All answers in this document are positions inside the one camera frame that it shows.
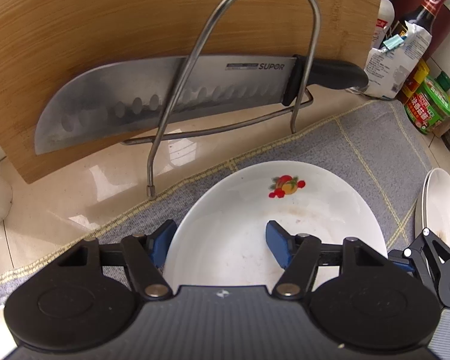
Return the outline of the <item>white plate with fruit print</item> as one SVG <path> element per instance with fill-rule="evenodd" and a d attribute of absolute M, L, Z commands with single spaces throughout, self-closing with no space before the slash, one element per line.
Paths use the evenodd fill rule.
<path fill-rule="evenodd" d="M 219 181 L 178 226 L 164 267 L 181 285 L 272 289 L 283 273 L 266 244 L 266 225 L 308 233 L 324 244 L 354 236 L 386 255 L 369 205 L 347 182 L 319 166 L 273 161 L 247 166 Z"/>

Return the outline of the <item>white clipped powder bag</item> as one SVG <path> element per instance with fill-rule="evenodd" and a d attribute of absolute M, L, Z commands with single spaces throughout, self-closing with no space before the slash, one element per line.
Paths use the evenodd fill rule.
<path fill-rule="evenodd" d="M 364 68 L 368 84 L 359 91 L 372 98 L 394 98 L 432 41 L 418 24 L 405 22 L 405 30 L 369 51 Z"/>

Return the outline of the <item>bamboo cutting board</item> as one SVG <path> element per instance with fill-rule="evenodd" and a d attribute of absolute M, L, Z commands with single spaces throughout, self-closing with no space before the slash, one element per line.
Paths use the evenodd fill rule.
<path fill-rule="evenodd" d="M 35 126 L 49 99 L 82 72 L 127 59 L 187 55 L 222 0 L 0 0 L 0 147 L 30 184 L 119 142 L 105 138 L 36 156 Z M 363 66 L 380 0 L 317 0 L 315 55 Z M 208 54 L 306 55 L 307 0 L 238 0 Z"/>

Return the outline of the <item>dark soy sauce bottle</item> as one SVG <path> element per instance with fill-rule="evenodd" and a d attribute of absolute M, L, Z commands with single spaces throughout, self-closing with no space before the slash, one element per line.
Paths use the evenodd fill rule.
<path fill-rule="evenodd" d="M 415 10 L 399 19 L 394 33 L 404 37 L 412 24 L 425 29 L 428 33 L 432 33 L 433 23 L 445 1 L 423 0 Z"/>

